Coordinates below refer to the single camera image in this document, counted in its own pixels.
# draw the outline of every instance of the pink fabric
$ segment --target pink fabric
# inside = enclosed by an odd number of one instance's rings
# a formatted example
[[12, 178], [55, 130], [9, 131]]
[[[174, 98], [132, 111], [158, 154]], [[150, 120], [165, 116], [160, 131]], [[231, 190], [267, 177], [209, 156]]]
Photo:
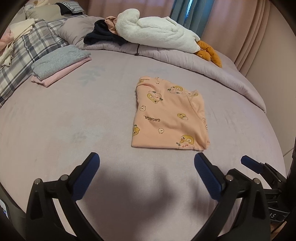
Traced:
[[205, 150], [210, 145], [205, 104], [197, 90], [143, 76], [137, 84], [138, 111], [133, 147]]
[[31, 77], [31, 81], [32, 82], [36, 82], [39, 84], [44, 85], [45, 87], [50, 86], [52, 83], [58, 81], [59, 79], [63, 78], [64, 76], [66, 76], [67, 74], [69, 74], [71, 71], [77, 69], [79, 66], [83, 65], [85, 62], [90, 61], [91, 57], [86, 57], [80, 61], [77, 61], [74, 64], [69, 65], [68, 67], [56, 72], [55, 74], [53, 74], [52, 76], [40, 81], [36, 76], [32, 76]]
[[0, 39], [0, 51], [2, 51], [3, 49], [5, 49], [5, 47], [12, 42], [14, 39], [14, 35], [13, 32], [10, 30], [10, 27], [8, 27], [3, 36]]
[[109, 16], [106, 18], [105, 23], [108, 25], [108, 29], [111, 33], [118, 35], [115, 25], [117, 23], [117, 18], [114, 16]]

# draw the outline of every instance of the blue curtain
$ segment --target blue curtain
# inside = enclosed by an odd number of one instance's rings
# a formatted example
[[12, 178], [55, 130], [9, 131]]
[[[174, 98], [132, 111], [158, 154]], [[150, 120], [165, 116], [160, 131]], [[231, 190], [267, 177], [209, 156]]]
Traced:
[[170, 17], [201, 37], [214, 0], [175, 0]]

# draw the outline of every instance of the striped fabric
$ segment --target striped fabric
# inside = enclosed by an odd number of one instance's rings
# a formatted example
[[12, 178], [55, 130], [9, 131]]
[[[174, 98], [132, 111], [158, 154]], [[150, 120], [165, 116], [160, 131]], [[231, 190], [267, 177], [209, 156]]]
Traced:
[[0, 68], [0, 108], [15, 89], [32, 75], [31, 65], [36, 60], [57, 48], [69, 45], [66, 40], [57, 35], [59, 28], [66, 20], [67, 18], [49, 23], [41, 20], [35, 23], [29, 34], [15, 42], [11, 66]]
[[59, 3], [69, 8], [72, 13], [78, 13], [78, 12], [84, 11], [83, 8], [79, 5], [79, 3], [75, 1], [59, 2]]

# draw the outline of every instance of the pillow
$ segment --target pillow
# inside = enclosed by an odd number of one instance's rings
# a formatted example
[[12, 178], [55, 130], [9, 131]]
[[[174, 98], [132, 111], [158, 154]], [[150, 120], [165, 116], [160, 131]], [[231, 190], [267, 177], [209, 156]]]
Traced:
[[59, 29], [58, 35], [68, 41], [69, 44], [76, 45], [94, 30], [94, 23], [100, 19], [104, 18], [94, 16], [70, 18]]
[[58, 5], [45, 5], [29, 9], [27, 11], [27, 18], [44, 19], [46, 22], [55, 21], [64, 18]]
[[26, 20], [26, 14], [23, 12], [21, 14], [15, 15], [15, 17], [11, 20], [9, 25], [12, 25], [14, 23], [19, 23], [19, 22], [25, 21], [25, 20]]

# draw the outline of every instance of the folded pink towel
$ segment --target folded pink towel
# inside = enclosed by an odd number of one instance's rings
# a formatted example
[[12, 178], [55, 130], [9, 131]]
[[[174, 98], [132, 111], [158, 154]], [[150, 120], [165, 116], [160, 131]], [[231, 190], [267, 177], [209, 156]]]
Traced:
[[40, 81], [36, 76], [31, 76], [31, 81], [36, 82], [39, 84], [43, 84], [45, 87], [50, 86], [52, 83], [58, 81], [59, 79], [63, 78], [67, 74], [69, 74], [71, 71], [77, 69], [79, 66], [83, 65], [85, 62], [90, 61], [91, 57], [86, 57], [82, 60], [77, 61], [74, 64], [69, 65], [68, 67], [54, 73], [52, 76], [49, 76], [48, 78]]

